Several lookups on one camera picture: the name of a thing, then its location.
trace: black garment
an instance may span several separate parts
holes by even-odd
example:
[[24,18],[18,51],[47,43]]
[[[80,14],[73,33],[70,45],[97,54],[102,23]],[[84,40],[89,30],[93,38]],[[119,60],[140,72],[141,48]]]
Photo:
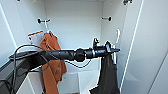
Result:
[[112,56],[101,59],[101,71],[98,86],[90,90],[91,94],[120,94],[117,85],[116,65],[113,64]]

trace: hanging clothes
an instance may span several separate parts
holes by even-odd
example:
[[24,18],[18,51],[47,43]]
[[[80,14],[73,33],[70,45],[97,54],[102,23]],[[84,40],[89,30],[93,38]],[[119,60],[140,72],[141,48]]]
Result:
[[98,86],[90,90],[91,94],[120,94],[117,85],[116,65],[113,64],[112,56],[101,59],[101,70]]
[[[43,39],[40,42],[40,47],[44,50],[60,50],[60,46],[57,42],[57,37],[52,33],[45,33]],[[49,66],[45,64],[42,69],[46,69],[43,72],[44,85],[47,94],[59,94],[57,83],[62,80],[62,74],[65,73],[66,66],[63,61],[50,60]]]

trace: hinge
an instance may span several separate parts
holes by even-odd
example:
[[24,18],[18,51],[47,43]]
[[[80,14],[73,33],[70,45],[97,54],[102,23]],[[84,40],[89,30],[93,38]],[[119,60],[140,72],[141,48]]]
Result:
[[130,1],[130,3],[132,3],[132,0],[124,0],[123,3],[124,5],[127,5],[127,3]]

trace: white panel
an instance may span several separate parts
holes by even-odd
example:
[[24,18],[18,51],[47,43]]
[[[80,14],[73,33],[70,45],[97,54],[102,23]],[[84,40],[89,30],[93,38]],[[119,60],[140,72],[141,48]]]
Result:
[[46,19],[46,13],[43,0],[23,0],[16,2],[20,19],[26,34],[37,31],[46,32],[44,23],[38,24],[37,19]]
[[36,94],[32,88],[29,77],[26,77],[26,79],[23,81],[21,87],[17,91],[17,94],[25,94],[25,93],[26,94]]
[[157,75],[156,80],[153,83],[153,86],[149,94],[168,94],[168,55],[165,57],[163,65]]
[[43,88],[44,88],[42,73],[41,72],[39,72],[39,73],[36,73],[36,72],[29,73],[27,75],[27,77],[30,80],[30,84],[31,84],[31,87],[33,88],[34,93],[35,94],[42,94]]
[[99,70],[79,72],[80,94],[90,94],[89,90],[97,86],[99,80]]
[[[47,0],[49,28],[58,37],[61,49],[92,47],[93,38],[100,39],[102,2]],[[74,64],[83,66],[88,62]],[[83,69],[66,64],[68,73],[98,69],[99,59],[94,59]]]
[[20,19],[20,15],[16,6],[17,0],[1,0],[8,25],[14,36],[17,46],[27,44],[27,36],[24,32],[23,24]]
[[119,87],[122,88],[123,80],[125,77],[125,71],[127,69],[127,58],[129,56],[129,51],[131,50],[131,42],[133,40],[134,31],[137,25],[137,20],[140,12],[142,0],[135,0],[133,3],[128,4],[127,13],[125,17],[125,23],[123,28],[123,33],[121,37],[120,49],[118,53],[118,82]]
[[62,76],[62,81],[58,82],[59,94],[69,94],[79,92],[78,74],[65,73]]
[[0,67],[7,63],[8,57],[14,53],[16,43],[13,38],[11,29],[8,25],[6,15],[0,3]]
[[123,83],[123,94],[147,94],[167,52],[168,1],[143,1]]
[[106,0],[104,2],[103,17],[111,17],[112,20],[102,20],[101,44],[104,44],[107,40],[115,43],[117,29],[120,29],[122,34],[126,10],[127,6],[123,5],[123,0]]

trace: black wire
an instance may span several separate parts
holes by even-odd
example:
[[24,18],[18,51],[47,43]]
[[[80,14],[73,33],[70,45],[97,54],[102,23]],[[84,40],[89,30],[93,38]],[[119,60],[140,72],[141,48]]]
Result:
[[1,82],[5,83],[5,85],[6,85],[6,87],[7,87],[9,92],[13,91],[13,93],[16,94],[16,91],[14,90],[14,87],[12,86],[11,83],[9,83],[7,80],[0,80],[0,83]]
[[50,65],[49,65],[48,60],[47,60],[43,55],[41,55],[41,56],[42,56],[43,59],[47,62],[47,67],[46,67],[44,70],[41,70],[41,71],[28,70],[28,71],[22,73],[21,75],[18,75],[18,77],[23,76],[24,74],[28,74],[29,72],[44,72],[44,71],[46,71],[46,70],[49,68]]
[[41,70],[41,71],[31,71],[30,70],[28,72],[44,72],[49,68],[49,66],[50,66],[49,61],[43,55],[41,55],[41,57],[47,62],[47,67],[44,70]]
[[87,65],[89,65],[90,61],[91,61],[91,59],[90,59],[84,66],[78,66],[78,65],[75,65],[75,64],[73,64],[73,63],[71,63],[71,62],[68,62],[68,61],[64,61],[64,62],[67,62],[67,63],[69,63],[69,64],[71,64],[71,65],[73,65],[73,66],[75,66],[75,67],[77,67],[77,68],[84,68],[84,67],[86,67]]
[[[12,86],[13,86],[13,90],[12,90],[12,92],[14,92],[15,90],[14,90],[14,88],[15,88],[15,81],[16,81],[16,53],[17,53],[17,51],[20,49],[20,48],[22,48],[22,47],[25,47],[25,46],[33,46],[33,47],[37,47],[37,48],[39,48],[39,49],[42,49],[42,50],[44,50],[43,48],[41,48],[41,47],[39,47],[39,46],[36,46],[36,45],[22,45],[22,46],[20,46],[20,47],[18,47],[16,50],[15,50],[15,52],[14,52],[14,72],[13,72],[13,79],[12,79]],[[50,53],[50,52],[47,52],[46,51],[46,53],[48,53],[49,55],[51,55],[53,58],[55,58],[56,60],[60,60],[60,59],[58,59],[57,57],[55,57],[52,53]],[[87,63],[87,64],[85,64],[84,66],[77,66],[77,65],[75,65],[75,64],[73,64],[73,63],[71,63],[71,62],[68,62],[68,61],[64,61],[64,62],[67,62],[67,63],[69,63],[69,64],[71,64],[71,65],[73,65],[73,66],[75,66],[75,67],[77,67],[77,68],[84,68],[84,67],[86,67],[89,63],[90,63],[90,61]]]
[[18,47],[15,52],[14,52],[14,72],[13,72],[13,79],[12,79],[12,86],[13,86],[13,90],[11,91],[11,94],[13,94],[14,92],[14,88],[15,88],[15,82],[16,82],[16,53],[17,51],[22,48],[22,47],[25,47],[25,46],[34,46],[34,47],[37,47],[37,48],[40,48],[42,50],[44,50],[43,48],[39,47],[39,46],[36,46],[36,45],[22,45],[20,47]]

